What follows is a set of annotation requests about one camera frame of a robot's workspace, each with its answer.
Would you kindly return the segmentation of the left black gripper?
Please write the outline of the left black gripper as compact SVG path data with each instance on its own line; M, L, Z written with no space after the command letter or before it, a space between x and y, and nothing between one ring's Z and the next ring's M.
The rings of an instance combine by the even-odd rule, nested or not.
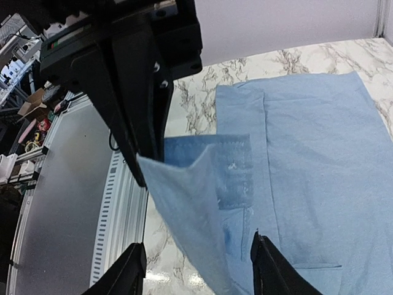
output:
M136 154L163 160L169 83L202 70L194 1L91 1L87 17L46 40L40 74L88 95L137 184Z

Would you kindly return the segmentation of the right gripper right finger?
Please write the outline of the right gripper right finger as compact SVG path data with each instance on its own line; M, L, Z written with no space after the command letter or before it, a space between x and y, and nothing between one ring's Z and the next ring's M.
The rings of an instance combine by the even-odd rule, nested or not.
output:
M251 261L255 294L320 293L291 266L267 236L258 232L254 234L252 241Z

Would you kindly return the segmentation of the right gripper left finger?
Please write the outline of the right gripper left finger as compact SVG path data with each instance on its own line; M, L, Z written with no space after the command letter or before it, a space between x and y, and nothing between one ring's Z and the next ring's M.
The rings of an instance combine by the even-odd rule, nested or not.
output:
M147 256L143 243L132 243L83 295L142 295Z

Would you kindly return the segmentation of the light blue shirt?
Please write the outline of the light blue shirt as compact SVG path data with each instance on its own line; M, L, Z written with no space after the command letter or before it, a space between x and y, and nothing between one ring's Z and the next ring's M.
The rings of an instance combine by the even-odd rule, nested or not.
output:
M392 293L392 141L359 75L216 88L217 133L138 157L179 253L158 294L252 294L255 233L321 294Z

